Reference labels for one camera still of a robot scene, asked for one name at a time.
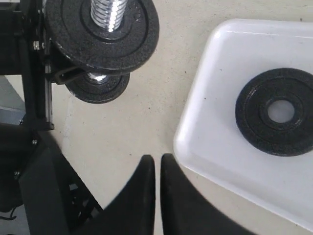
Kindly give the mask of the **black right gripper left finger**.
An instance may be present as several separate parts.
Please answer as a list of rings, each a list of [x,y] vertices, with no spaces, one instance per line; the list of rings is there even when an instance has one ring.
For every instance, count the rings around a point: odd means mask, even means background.
[[[91,222],[89,235],[152,235],[155,222],[155,162],[144,155],[116,198]]]

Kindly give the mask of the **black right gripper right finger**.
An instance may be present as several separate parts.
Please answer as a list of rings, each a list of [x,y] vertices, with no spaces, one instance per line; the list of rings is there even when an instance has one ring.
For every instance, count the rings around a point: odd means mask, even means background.
[[[252,235],[200,194],[172,154],[161,158],[160,205],[165,235]]]

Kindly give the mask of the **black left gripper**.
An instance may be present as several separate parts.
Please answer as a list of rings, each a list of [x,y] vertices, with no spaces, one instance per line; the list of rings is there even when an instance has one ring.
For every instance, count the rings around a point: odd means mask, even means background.
[[[47,37],[41,0],[4,0],[0,3],[0,73],[20,75],[26,115],[33,130],[52,130],[51,80],[46,76]],[[67,84],[86,71],[69,67],[53,75],[58,85]]]

